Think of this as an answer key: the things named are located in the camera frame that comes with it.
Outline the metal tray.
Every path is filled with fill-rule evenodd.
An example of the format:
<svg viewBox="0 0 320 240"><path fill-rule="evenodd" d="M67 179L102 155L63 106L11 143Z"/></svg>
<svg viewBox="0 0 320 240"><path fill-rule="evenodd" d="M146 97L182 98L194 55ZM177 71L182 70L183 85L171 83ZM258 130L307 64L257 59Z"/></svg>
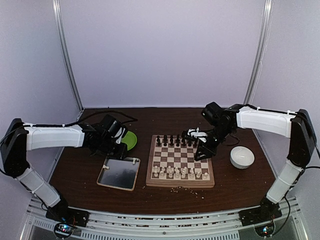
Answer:
<svg viewBox="0 0 320 240"><path fill-rule="evenodd" d="M140 163L141 163L141 160L138 164L134 165L133 168L131 169L129 168L105 169L102 166L96 183L97 185L102 187L109 187L109 188L125 190L125 191L133 191L136 185Z"/></svg>

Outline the white chess king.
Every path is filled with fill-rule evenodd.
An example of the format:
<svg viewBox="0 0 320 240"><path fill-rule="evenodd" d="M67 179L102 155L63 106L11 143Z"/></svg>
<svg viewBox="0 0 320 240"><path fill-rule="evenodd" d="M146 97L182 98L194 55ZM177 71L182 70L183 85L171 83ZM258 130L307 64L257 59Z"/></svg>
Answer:
<svg viewBox="0 0 320 240"><path fill-rule="evenodd" d="M185 179L186 178L186 174L188 172L188 169L186 167L181 169L181 179Z"/></svg>

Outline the white chess knight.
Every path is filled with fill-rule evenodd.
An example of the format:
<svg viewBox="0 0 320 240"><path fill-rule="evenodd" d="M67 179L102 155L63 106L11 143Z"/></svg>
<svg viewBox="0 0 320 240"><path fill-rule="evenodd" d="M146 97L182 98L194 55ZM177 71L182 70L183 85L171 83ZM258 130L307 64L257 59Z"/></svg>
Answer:
<svg viewBox="0 0 320 240"><path fill-rule="evenodd" d="M159 173L159 178L163 179L164 177L165 177L165 172L161 170Z"/></svg>

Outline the white chess queen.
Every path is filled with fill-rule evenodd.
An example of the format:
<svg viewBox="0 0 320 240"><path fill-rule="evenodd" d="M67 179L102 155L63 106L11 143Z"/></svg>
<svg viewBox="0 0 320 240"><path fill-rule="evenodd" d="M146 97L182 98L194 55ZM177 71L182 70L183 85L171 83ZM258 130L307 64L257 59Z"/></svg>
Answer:
<svg viewBox="0 0 320 240"><path fill-rule="evenodd" d="M179 179L180 178L180 170L178 168L174 169L174 178Z"/></svg>

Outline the white chess bishop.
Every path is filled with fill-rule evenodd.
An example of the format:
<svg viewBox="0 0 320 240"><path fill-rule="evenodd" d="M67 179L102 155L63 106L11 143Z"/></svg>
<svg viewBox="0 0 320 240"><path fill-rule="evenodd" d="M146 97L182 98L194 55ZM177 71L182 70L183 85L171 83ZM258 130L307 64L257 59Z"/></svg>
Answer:
<svg viewBox="0 0 320 240"><path fill-rule="evenodd" d="M170 179L173 179L173 178L174 178L174 177L173 177L173 174L174 174L174 171L171 170L171 171L168 173L168 177L169 177Z"/></svg>

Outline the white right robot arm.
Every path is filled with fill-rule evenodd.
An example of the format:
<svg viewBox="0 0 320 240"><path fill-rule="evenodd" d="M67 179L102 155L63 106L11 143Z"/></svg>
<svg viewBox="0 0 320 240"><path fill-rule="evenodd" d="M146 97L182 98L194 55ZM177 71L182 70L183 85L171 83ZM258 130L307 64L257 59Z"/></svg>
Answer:
<svg viewBox="0 0 320 240"><path fill-rule="evenodd" d="M214 157L218 146L237 129L256 132L269 163L278 172L253 213L242 211L240 214L245 219L270 220L279 212L279 202L297 184L314 152L319 150L309 112L303 108L297 111L263 109L250 104L223 108L211 102L201 115L211 129L189 128L181 134L186 140L198 141L196 161Z"/></svg>

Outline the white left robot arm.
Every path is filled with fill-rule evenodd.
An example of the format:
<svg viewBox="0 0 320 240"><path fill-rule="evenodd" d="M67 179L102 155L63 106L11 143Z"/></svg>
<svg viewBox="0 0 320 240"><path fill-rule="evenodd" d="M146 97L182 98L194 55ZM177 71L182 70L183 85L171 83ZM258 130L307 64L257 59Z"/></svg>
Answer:
<svg viewBox="0 0 320 240"><path fill-rule="evenodd" d="M110 114L93 124L82 120L68 124L26 123L15 118L0 141L3 173L38 197L55 219L67 222L74 218L67 200L36 171L28 161L28 153L86 148L94 155L122 160L127 155L127 145L122 142L127 132L127 126Z"/></svg>

